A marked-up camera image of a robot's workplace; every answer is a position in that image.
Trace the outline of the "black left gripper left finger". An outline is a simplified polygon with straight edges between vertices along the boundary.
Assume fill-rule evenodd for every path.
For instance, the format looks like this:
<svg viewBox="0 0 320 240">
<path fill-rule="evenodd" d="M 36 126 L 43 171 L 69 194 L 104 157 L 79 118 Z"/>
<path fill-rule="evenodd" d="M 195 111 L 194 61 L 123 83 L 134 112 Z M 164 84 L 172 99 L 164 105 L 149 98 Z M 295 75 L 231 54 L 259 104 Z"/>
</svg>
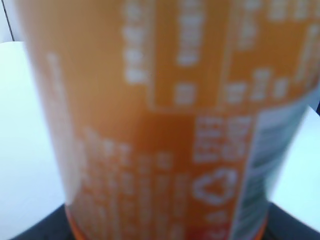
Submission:
<svg viewBox="0 0 320 240">
<path fill-rule="evenodd" d="M 62 204 L 36 222 L 26 224 L 24 214 L 15 215 L 0 206 L 0 238 L 2 240 L 73 240 L 74 234 Z"/>
</svg>

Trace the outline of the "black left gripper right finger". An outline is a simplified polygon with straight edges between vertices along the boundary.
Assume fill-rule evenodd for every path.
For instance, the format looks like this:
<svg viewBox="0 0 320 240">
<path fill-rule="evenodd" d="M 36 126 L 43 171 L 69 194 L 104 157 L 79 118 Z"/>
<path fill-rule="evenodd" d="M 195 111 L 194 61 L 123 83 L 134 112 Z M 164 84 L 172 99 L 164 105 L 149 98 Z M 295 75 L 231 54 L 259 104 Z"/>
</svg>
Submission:
<svg viewBox="0 0 320 240">
<path fill-rule="evenodd" d="M 320 240 L 320 233 L 272 203 L 262 240 Z"/>
</svg>

